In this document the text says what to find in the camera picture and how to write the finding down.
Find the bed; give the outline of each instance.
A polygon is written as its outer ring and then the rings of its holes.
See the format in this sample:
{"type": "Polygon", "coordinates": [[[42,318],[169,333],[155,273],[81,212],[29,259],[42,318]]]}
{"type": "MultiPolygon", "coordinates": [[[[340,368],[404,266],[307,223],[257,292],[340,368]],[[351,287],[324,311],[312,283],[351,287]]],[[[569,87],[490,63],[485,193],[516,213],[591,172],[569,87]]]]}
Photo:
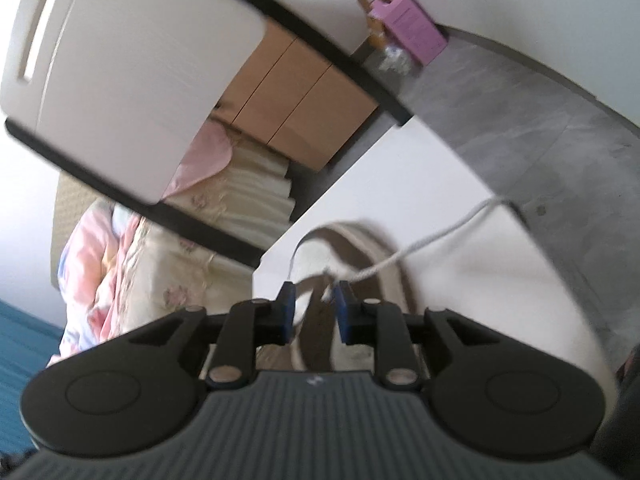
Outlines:
{"type": "MultiPolygon", "coordinates": [[[[266,250],[290,225],[287,168],[286,158],[208,120],[165,202],[266,250]],[[189,167],[194,152],[196,166],[189,167]]],[[[60,354],[52,362],[187,304],[220,314],[252,293],[250,267],[140,218],[65,173],[56,193],[50,261],[52,284],[67,309],[60,354]]]]}

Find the wooden cabinet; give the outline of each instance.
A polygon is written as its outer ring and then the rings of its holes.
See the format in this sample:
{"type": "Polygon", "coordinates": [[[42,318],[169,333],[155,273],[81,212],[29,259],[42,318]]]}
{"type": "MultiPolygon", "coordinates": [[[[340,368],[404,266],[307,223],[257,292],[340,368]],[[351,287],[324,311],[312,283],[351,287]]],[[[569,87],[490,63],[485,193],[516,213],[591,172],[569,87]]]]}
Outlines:
{"type": "Polygon", "coordinates": [[[212,117],[317,171],[377,106],[315,50],[269,22],[212,117]]]}
{"type": "Polygon", "coordinates": [[[266,144],[328,68],[329,62],[304,41],[294,41],[244,105],[234,126],[266,144]]]}
{"type": "Polygon", "coordinates": [[[269,146],[318,171],[377,106],[331,66],[284,121],[269,146]]]}
{"type": "Polygon", "coordinates": [[[240,72],[229,83],[229,86],[226,87],[224,95],[211,113],[212,117],[233,123],[269,70],[273,68],[295,39],[295,36],[289,34],[276,23],[267,22],[267,31],[263,40],[246,60],[240,72]]]}

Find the ribbed gray plate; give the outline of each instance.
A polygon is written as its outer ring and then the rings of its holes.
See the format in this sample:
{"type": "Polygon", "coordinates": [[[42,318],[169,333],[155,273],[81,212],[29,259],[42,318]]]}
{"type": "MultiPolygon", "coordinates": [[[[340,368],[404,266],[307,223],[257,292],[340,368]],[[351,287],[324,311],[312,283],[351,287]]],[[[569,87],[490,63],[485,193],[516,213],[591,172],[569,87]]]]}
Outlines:
{"type": "Polygon", "coordinates": [[[483,456],[457,443],[420,399],[368,372],[262,372],[211,394],[192,423],[143,452],[81,460],[44,450],[12,479],[613,479],[586,453],[545,463],[483,456]]]}

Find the blue fabric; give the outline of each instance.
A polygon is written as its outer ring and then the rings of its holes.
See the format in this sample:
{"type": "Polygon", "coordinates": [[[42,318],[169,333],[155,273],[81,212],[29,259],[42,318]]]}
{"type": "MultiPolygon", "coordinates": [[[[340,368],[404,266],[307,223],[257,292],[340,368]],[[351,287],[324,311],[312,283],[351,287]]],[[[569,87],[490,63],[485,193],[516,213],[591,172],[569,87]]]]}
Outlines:
{"type": "Polygon", "coordinates": [[[0,301],[0,451],[33,447],[20,420],[20,394],[57,353],[62,329],[0,301]]]}

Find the gray tile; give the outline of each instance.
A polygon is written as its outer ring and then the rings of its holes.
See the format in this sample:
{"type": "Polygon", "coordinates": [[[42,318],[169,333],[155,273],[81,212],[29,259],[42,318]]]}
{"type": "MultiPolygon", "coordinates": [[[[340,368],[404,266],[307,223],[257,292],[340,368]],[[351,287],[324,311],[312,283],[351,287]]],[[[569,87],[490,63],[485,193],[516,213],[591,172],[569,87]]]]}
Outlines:
{"type": "Polygon", "coordinates": [[[628,339],[611,330],[596,330],[596,336],[600,340],[611,370],[617,370],[626,361],[632,348],[638,344],[638,340],[628,339]]]}
{"type": "Polygon", "coordinates": [[[584,102],[510,190],[541,245],[578,269],[606,326],[631,342],[640,340],[639,162],[640,139],[584,102]]]}
{"type": "Polygon", "coordinates": [[[504,192],[556,141],[581,98],[500,54],[451,38],[402,101],[496,192],[504,192]]]}

